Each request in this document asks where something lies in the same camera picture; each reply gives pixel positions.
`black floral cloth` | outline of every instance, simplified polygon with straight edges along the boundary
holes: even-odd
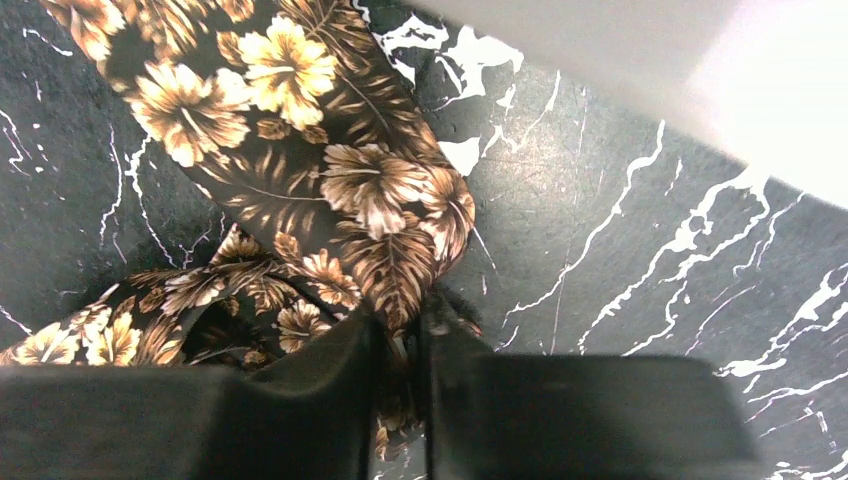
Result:
[[[208,266],[133,275],[0,364],[249,372],[367,306],[403,378],[407,327],[474,202],[350,0],[42,3],[237,226]],[[397,390],[383,457],[415,425]]]

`floral fabric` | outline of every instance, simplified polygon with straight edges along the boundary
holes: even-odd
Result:
[[[238,226],[208,266],[134,275],[0,364],[252,371],[366,302],[403,345],[474,202],[350,0],[42,3]],[[384,403],[383,454],[411,422]]]

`marble tabletop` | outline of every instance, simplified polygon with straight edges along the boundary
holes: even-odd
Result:
[[[848,478],[848,213],[471,27],[355,3],[469,175],[446,282],[496,349],[709,360],[764,478]],[[36,0],[0,3],[0,39],[5,347],[130,273],[203,264],[230,222]],[[374,478],[423,478],[422,451]]]

